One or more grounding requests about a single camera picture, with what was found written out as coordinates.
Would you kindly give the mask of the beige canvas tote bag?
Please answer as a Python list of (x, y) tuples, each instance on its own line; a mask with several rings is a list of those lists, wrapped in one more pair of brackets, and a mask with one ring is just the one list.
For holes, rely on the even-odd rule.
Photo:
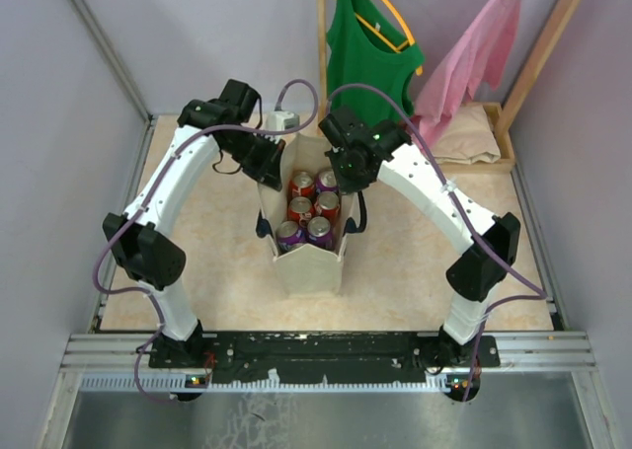
[(325, 153), (331, 149), (322, 136), (297, 133), (287, 142), (280, 157), (282, 190), (258, 186), (260, 215), (257, 235), (266, 240), (273, 258), (281, 289), (289, 297), (337, 296), (341, 293), (348, 239), (364, 231), (367, 214), (365, 201), (356, 194), (341, 198), (341, 211), (333, 228), (334, 249), (326, 251), (314, 245), (301, 245), (283, 252), (278, 247), (276, 231), (287, 218), (291, 175), (304, 171), (316, 175), (331, 166)]

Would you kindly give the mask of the purple Fanta can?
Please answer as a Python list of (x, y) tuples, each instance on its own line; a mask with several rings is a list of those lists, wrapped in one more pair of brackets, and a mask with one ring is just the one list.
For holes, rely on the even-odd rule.
[(294, 221), (284, 221), (276, 229), (276, 242), (282, 253), (290, 252), (306, 243), (305, 230)]
[(309, 244), (327, 251), (335, 249), (333, 228), (326, 217), (313, 217), (307, 224), (306, 234)]
[(314, 179), (316, 193), (323, 192), (337, 193), (339, 191), (337, 179), (332, 168), (326, 168), (321, 170)]

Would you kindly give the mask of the red Coke can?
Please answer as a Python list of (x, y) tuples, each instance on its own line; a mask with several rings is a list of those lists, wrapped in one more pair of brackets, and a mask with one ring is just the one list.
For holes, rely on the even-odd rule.
[(287, 219), (306, 229), (310, 220), (315, 216), (315, 208), (310, 198), (294, 197), (287, 206)]
[(312, 199), (316, 193), (316, 185), (313, 176), (306, 171), (292, 173), (288, 185), (289, 197), (306, 197)]
[(340, 214), (339, 196), (333, 191), (322, 191), (318, 194), (314, 207), (318, 216), (326, 218), (331, 224), (335, 224)]

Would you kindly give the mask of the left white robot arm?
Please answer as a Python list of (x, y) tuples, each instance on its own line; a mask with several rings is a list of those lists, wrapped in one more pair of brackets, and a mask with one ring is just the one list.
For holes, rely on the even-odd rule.
[(142, 192), (124, 213), (110, 213), (103, 222), (117, 265), (156, 304), (159, 335), (171, 344), (172, 357), (187, 367), (203, 360), (205, 343), (181, 279), (186, 254), (171, 234), (202, 171), (223, 154), (258, 184), (281, 188), (283, 141), (242, 126), (260, 98), (248, 84), (231, 79), (218, 98), (190, 101)]

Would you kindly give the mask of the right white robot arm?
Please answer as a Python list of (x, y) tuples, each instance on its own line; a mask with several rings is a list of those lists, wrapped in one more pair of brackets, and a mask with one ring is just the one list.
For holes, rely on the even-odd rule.
[(410, 200), (450, 241), (458, 260), (445, 276), (455, 295), (445, 318), (442, 357), (464, 365), (476, 353), (474, 336), (496, 286), (507, 272), (478, 245), (474, 235), (506, 264), (514, 263), (520, 231), (511, 213), (500, 217), (470, 200), (458, 187), (443, 183), (412, 138), (392, 120), (374, 127), (341, 107), (319, 128), (332, 149), (325, 153), (342, 194), (359, 193), (382, 182)]

